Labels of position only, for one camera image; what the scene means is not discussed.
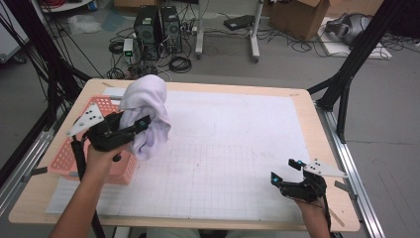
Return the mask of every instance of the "concrete floor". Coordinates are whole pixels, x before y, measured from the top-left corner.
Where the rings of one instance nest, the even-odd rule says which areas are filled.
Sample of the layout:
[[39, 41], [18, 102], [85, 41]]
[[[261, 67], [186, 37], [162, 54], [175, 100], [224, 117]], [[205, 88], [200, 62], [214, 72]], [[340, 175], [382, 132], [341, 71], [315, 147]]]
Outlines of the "concrete floor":
[[[92, 13], [100, 23], [115, 19], [108, 31], [73, 38], [101, 74], [110, 68], [109, 40], [133, 26], [133, 18], [119, 18], [108, 10]], [[223, 18], [206, 26], [223, 29]], [[267, 28], [266, 19], [262, 27]], [[64, 38], [77, 68], [97, 76], [87, 61]], [[254, 63], [248, 39], [226, 35], [206, 35], [201, 60], [190, 56], [192, 70], [186, 74], [170, 72], [160, 76], [169, 81], [309, 88], [334, 75], [343, 58], [320, 58], [314, 51], [299, 53], [285, 38], [259, 41], [261, 59]], [[321, 46], [315, 45], [323, 53]], [[415, 51], [389, 50], [391, 60], [369, 59], [356, 75], [350, 93], [346, 139], [364, 182], [367, 194], [386, 237], [420, 237], [420, 54]], [[0, 64], [0, 166], [47, 107], [45, 98], [29, 64]], [[318, 99], [322, 93], [313, 95]], [[46, 237], [51, 226], [11, 224], [10, 208], [0, 218], [0, 237]], [[137, 237], [135, 229], [131, 237]], [[345, 237], [367, 237], [364, 230]], [[284, 237], [308, 237], [303, 232], [287, 232]]]

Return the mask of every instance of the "towel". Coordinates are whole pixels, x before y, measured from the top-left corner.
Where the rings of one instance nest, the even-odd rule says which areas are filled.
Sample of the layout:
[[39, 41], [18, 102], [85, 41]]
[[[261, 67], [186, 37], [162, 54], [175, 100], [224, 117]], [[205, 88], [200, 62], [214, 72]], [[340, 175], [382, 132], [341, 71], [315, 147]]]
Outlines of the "towel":
[[156, 75], [146, 75], [127, 87], [120, 103], [124, 110], [120, 120], [120, 129], [133, 126], [134, 122], [149, 115], [149, 128], [136, 135], [129, 146], [130, 151], [140, 160], [147, 160], [155, 155], [167, 141], [170, 130], [169, 117], [164, 103], [166, 85]]

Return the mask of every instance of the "pink plastic basket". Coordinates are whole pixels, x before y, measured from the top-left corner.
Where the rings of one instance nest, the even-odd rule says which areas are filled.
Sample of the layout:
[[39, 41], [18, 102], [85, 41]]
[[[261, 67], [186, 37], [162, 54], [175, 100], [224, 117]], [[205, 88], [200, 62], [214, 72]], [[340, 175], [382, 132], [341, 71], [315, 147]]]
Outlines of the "pink plastic basket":
[[[88, 105], [93, 102], [98, 105], [103, 116], [119, 110], [118, 105], [113, 104], [109, 96], [94, 96], [90, 98], [83, 112], [86, 110]], [[80, 139], [83, 133], [84, 132], [79, 133], [77, 138]], [[61, 145], [59, 151], [49, 164], [49, 172], [63, 175], [66, 179], [78, 180], [76, 162], [70, 146], [71, 141], [71, 138], [66, 138], [64, 143]], [[89, 141], [84, 143], [85, 155], [89, 144]], [[111, 172], [106, 182], [115, 184], [130, 183], [135, 170], [136, 162], [136, 157], [132, 154], [126, 151], [122, 152], [121, 161], [113, 163]]]

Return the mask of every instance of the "black aluminum post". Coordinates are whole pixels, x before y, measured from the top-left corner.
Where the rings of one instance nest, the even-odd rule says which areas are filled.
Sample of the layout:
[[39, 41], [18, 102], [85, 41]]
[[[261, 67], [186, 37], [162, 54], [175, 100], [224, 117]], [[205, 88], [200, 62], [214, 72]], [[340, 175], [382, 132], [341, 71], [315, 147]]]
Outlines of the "black aluminum post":
[[384, 0], [339, 71], [333, 77], [308, 89], [313, 94], [327, 88], [322, 98], [317, 100], [317, 105], [326, 111], [332, 111], [334, 104], [341, 98], [337, 134], [342, 143], [346, 143], [344, 131], [352, 80], [409, 1]]

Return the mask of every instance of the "white bracket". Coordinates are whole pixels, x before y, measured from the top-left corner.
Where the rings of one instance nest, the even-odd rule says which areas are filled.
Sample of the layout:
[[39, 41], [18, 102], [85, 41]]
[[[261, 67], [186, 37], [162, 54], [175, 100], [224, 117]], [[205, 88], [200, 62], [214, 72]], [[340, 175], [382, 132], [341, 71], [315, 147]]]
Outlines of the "white bracket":
[[75, 136], [78, 133], [89, 129], [90, 127], [102, 122], [104, 117], [98, 105], [92, 102], [79, 119], [74, 123], [73, 127], [66, 133], [67, 136]]
[[344, 172], [341, 172], [327, 164], [324, 164], [323, 162], [319, 161], [318, 159], [315, 159], [310, 164], [307, 164], [304, 168], [304, 171], [309, 172], [311, 174], [317, 175], [317, 176], [323, 176], [323, 177], [340, 177], [340, 178], [346, 178], [347, 174]]

